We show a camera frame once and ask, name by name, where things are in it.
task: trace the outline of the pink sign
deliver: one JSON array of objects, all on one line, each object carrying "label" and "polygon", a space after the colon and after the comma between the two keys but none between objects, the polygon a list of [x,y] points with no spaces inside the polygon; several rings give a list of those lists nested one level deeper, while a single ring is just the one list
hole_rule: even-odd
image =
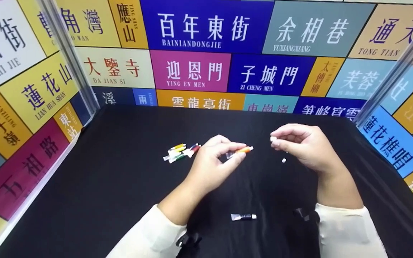
[{"label": "pink sign", "polygon": [[231,54],[151,50],[156,88],[226,92]]},{"label": "pink sign", "polygon": [[0,216],[9,220],[69,142],[50,119],[0,167]]}]

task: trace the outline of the left hand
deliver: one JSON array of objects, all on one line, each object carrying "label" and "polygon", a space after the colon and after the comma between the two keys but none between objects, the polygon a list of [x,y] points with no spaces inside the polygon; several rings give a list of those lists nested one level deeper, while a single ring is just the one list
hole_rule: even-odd
[{"label": "left hand", "polygon": [[206,142],[197,152],[192,168],[184,183],[200,194],[206,195],[218,188],[226,178],[240,165],[246,153],[235,154],[225,163],[218,158],[226,152],[233,152],[246,147],[244,143],[231,142],[222,135],[216,135]]}]

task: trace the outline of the white sleeve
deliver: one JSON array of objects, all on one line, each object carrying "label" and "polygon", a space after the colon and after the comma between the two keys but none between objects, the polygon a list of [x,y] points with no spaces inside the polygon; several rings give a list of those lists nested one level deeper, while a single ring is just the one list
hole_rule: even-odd
[{"label": "white sleeve", "polygon": [[154,205],[117,243],[106,258],[175,258],[176,242],[186,226],[173,224]]},{"label": "white sleeve", "polygon": [[387,258],[369,211],[316,204],[321,258]]}]

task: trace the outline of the hand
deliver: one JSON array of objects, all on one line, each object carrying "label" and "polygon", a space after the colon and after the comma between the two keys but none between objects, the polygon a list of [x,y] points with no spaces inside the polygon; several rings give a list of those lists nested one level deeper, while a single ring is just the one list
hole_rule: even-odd
[{"label": "hand", "polygon": [[231,142],[222,135],[211,138],[198,150],[184,183],[202,195],[208,194],[218,188],[240,165],[246,153],[237,153],[224,164],[218,158],[226,152],[233,152],[244,147],[246,144]]},{"label": "hand", "polygon": [[318,126],[285,124],[270,135],[277,137],[272,142],[275,150],[283,150],[296,156],[308,168],[318,172],[330,172],[335,171],[339,163],[342,164]]}]

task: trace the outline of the black table surface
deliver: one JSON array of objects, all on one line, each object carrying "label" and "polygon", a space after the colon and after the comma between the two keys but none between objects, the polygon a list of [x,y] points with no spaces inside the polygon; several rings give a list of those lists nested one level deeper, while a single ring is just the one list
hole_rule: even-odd
[{"label": "black table surface", "polygon": [[[216,134],[255,149],[199,204],[188,229],[202,241],[179,257],[317,257],[316,227],[298,222],[292,212],[314,209],[317,178],[270,147],[270,132],[287,123],[325,132],[351,171],[389,257],[413,257],[413,194],[348,119],[107,106],[2,244],[0,258],[104,258],[187,175],[193,158],[169,164],[162,160],[167,149],[203,144]],[[234,213],[257,219],[232,222]]]}]

